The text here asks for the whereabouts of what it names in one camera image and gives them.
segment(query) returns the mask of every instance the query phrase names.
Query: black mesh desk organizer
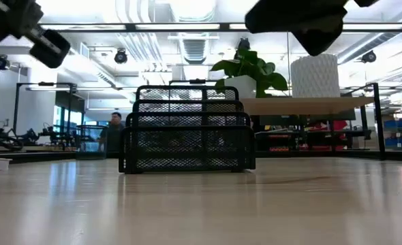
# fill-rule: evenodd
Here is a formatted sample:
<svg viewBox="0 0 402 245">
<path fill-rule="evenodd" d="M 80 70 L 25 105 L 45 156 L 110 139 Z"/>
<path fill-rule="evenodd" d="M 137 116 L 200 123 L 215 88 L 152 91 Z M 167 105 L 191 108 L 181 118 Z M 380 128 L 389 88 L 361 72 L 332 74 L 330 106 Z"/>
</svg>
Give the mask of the black mesh desk organizer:
<svg viewBox="0 0 402 245">
<path fill-rule="evenodd" d="M 238 91 L 231 86 L 223 88 L 224 93 L 216 93 L 214 86 L 140 86 L 136 92 L 138 99 L 234 99 L 238 100 Z"/>
<path fill-rule="evenodd" d="M 174 87 L 180 89 L 164 90 Z M 119 171 L 255 169 L 254 134 L 242 111 L 240 101 L 228 99 L 137 100 L 121 133 Z"/>
</svg>

